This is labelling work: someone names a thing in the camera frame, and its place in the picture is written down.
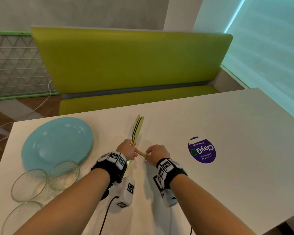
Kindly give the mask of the clear glass bowl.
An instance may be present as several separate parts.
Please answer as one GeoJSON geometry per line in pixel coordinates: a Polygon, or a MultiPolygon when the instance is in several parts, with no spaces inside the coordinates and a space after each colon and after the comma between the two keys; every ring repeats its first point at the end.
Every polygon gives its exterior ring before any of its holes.
{"type": "Polygon", "coordinates": [[[64,161],[56,165],[48,175],[48,185],[56,191],[64,191],[77,182],[80,167],[74,161],[64,161]]]}
{"type": "Polygon", "coordinates": [[[24,223],[35,213],[43,208],[43,205],[36,201],[24,202],[17,206],[5,219],[1,235],[13,235],[24,223]]]}
{"type": "Polygon", "coordinates": [[[46,195],[48,175],[42,169],[32,169],[13,183],[11,197],[16,202],[40,201],[46,195]]]}

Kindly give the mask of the person's left forearm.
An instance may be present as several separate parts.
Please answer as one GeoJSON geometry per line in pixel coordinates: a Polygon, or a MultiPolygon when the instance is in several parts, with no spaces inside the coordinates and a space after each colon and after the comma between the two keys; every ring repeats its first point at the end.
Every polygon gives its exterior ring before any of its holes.
{"type": "Polygon", "coordinates": [[[110,183],[96,168],[35,213],[13,235],[81,235],[110,183]]]}

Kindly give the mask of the green bench seat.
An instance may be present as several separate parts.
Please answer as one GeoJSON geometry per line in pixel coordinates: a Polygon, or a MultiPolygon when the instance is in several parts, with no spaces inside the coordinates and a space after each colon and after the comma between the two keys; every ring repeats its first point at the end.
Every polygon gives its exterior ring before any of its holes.
{"type": "Polygon", "coordinates": [[[216,93],[219,93],[219,91],[214,88],[214,86],[206,85],[65,99],[60,101],[59,115],[75,114],[216,93]]]}

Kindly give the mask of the light blue plate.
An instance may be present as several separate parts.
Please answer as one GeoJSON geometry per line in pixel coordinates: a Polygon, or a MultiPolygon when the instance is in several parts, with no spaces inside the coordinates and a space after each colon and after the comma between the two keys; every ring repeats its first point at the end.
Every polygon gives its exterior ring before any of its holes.
{"type": "Polygon", "coordinates": [[[83,164],[92,152],[93,145],[93,136],[87,136],[86,138],[84,138],[84,141],[78,147],[77,152],[72,160],[76,162],[78,165],[83,164]]]}
{"type": "Polygon", "coordinates": [[[93,136],[92,129],[78,118],[57,118],[44,123],[23,144],[23,166],[26,170],[42,169],[49,174],[59,163],[73,161],[87,136],[93,136]]]}
{"type": "Polygon", "coordinates": [[[79,166],[81,166],[85,160],[89,157],[89,155],[91,154],[92,150],[93,150],[93,146],[94,146],[94,143],[91,145],[91,148],[89,150],[89,152],[85,155],[85,157],[78,163],[79,166]]]}

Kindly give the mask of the round purple sticker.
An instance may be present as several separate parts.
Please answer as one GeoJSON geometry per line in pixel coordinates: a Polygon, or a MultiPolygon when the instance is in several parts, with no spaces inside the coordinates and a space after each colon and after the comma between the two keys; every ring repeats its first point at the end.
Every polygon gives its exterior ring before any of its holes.
{"type": "Polygon", "coordinates": [[[191,156],[198,162],[209,164],[216,159],[216,149],[213,144],[203,137],[193,137],[188,142],[191,156]]]}

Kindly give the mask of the black right wrist band with markers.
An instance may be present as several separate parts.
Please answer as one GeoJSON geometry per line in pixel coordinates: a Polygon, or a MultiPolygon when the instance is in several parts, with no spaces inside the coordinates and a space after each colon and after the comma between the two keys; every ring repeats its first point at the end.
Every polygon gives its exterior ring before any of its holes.
{"type": "Polygon", "coordinates": [[[160,192],[171,189],[170,183],[177,175],[184,174],[188,176],[182,166],[171,158],[160,159],[156,164],[156,168],[157,174],[153,177],[153,180],[160,192]]]}

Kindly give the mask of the black wrist band with markers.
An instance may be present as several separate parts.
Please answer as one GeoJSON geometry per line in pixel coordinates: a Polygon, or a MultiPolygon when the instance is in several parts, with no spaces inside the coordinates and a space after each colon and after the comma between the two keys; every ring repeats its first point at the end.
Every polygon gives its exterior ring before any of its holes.
{"type": "Polygon", "coordinates": [[[122,182],[127,167],[127,159],[122,153],[117,151],[111,151],[102,155],[91,167],[90,171],[96,168],[101,168],[106,170],[110,175],[110,183],[105,190],[102,198],[100,199],[101,201],[109,195],[109,189],[114,184],[120,184],[122,182]]]}
{"type": "Polygon", "coordinates": [[[171,189],[170,183],[177,175],[184,174],[188,176],[182,166],[171,158],[160,159],[156,164],[156,168],[157,174],[153,177],[153,180],[160,192],[171,189]]]}

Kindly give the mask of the person's right hand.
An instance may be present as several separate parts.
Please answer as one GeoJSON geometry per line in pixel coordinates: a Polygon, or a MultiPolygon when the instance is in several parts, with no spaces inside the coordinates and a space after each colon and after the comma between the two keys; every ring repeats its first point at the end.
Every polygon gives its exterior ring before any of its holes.
{"type": "Polygon", "coordinates": [[[157,166],[157,163],[162,160],[163,158],[171,158],[171,155],[163,145],[153,145],[150,146],[153,147],[152,149],[152,158],[145,158],[151,165],[157,166]]]}

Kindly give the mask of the green bench backrest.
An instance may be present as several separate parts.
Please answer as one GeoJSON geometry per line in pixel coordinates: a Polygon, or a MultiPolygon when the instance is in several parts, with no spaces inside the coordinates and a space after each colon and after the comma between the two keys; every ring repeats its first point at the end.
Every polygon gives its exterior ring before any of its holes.
{"type": "Polygon", "coordinates": [[[228,33],[32,27],[59,94],[212,81],[233,40],[228,33]]]}

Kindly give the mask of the person's left hand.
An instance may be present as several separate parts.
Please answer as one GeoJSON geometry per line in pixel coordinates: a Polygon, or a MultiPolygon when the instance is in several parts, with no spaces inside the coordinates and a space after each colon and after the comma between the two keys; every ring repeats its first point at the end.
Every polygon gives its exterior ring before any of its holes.
{"type": "Polygon", "coordinates": [[[131,158],[132,147],[134,146],[131,145],[131,140],[125,139],[120,145],[118,145],[116,151],[122,153],[127,161],[134,160],[135,158],[131,158]]]}

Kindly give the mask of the pale window blind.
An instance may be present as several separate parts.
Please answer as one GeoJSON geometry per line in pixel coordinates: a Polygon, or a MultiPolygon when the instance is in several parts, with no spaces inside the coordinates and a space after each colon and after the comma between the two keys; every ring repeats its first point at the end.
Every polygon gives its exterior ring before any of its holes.
{"type": "Polygon", "coordinates": [[[203,0],[193,31],[231,34],[223,65],[294,103],[294,0],[203,0]]]}

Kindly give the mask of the person's right forearm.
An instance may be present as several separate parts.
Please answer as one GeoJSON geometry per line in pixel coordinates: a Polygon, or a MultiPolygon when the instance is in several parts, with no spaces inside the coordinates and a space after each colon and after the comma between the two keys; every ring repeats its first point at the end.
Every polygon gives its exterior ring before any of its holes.
{"type": "Polygon", "coordinates": [[[188,176],[177,175],[170,182],[170,188],[196,235],[256,235],[188,176]]]}

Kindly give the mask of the black left wrist band with markers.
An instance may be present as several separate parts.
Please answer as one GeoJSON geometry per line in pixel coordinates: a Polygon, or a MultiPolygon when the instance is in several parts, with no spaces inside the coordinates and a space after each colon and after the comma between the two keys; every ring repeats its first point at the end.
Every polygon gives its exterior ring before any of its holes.
{"type": "Polygon", "coordinates": [[[96,168],[101,168],[106,170],[110,175],[110,183],[105,190],[102,198],[100,199],[101,201],[109,195],[109,189],[114,184],[120,184],[122,182],[127,167],[127,159],[122,153],[117,151],[111,151],[102,155],[91,167],[90,171],[96,168]]]}

